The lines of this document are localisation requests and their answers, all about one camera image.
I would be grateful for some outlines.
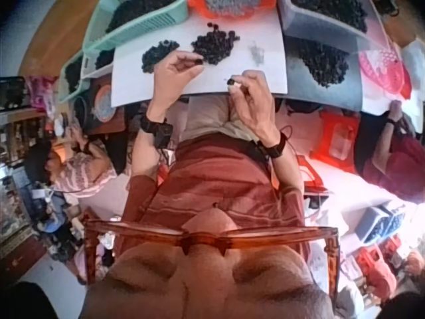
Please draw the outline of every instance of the green basket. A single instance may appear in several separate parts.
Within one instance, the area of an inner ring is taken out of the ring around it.
[[[70,58],[69,61],[65,63],[62,69],[60,70],[59,83],[58,83],[59,103],[65,103],[66,101],[70,100],[71,98],[74,98],[81,92],[88,90],[88,88],[90,87],[90,79],[87,79],[87,80],[81,79],[81,75],[80,75],[80,82],[78,83],[77,89],[73,93],[69,93],[69,84],[65,78],[66,67],[82,55],[83,55],[83,52],[81,50],[78,51],[78,53],[74,55],[72,58]]]
[[[82,44],[85,53],[111,50],[148,32],[181,23],[188,17],[186,0],[142,15],[121,27],[106,33],[117,7],[126,0],[100,0],[94,9]]]

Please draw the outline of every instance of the sunglasses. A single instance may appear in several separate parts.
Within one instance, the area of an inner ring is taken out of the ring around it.
[[[98,236],[113,232],[125,239],[137,239],[141,242],[159,243],[181,247],[187,255],[192,245],[209,245],[217,248],[224,256],[228,249],[249,249],[278,245],[294,245],[318,239],[324,239],[329,274],[329,296],[335,309],[339,280],[339,236],[338,228],[333,227],[271,227],[251,228],[227,231],[219,236],[210,233],[188,233],[161,227],[146,227],[138,223],[101,221],[85,219],[83,221],[84,245],[86,251],[87,283],[96,281],[96,247]]]

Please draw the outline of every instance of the white sheet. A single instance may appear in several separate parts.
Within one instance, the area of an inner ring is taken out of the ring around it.
[[[159,41],[173,40],[180,44],[179,50],[192,51],[191,43],[211,28],[206,19],[191,11],[190,17],[180,25],[174,25],[143,35],[118,47],[115,51],[112,72],[112,106],[121,106],[149,100],[153,93],[153,74],[143,73],[141,57]],[[284,41],[278,12],[274,9],[256,14],[249,20],[214,20],[220,30],[235,30],[240,41],[234,44],[231,56],[217,66],[206,65],[205,71],[194,79],[183,94],[227,92],[226,82],[232,74],[241,74],[247,69],[263,70],[272,93],[286,94],[286,60]],[[263,48],[264,64],[256,66],[249,47],[256,44]]]

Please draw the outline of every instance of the wall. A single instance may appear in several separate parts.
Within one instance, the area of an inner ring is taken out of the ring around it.
[[[0,76],[16,76],[35,31],[56,0],[20,0],[0,30]]]
[[[59,319],[80,315],[86,288],[60,262],[45,255],[21,279],[38,284],[47,295]]]

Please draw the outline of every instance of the wrist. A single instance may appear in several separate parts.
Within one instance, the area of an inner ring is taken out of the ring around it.
[[[258,138],[266,148],[272,148],[280,143],[280,131],[276,125],[269,125],[260,130]]]
[[[163,123],[168,108],[169,106],[160,105],[158,102],[152,100],[147,108],[146,117],[152,122]]]

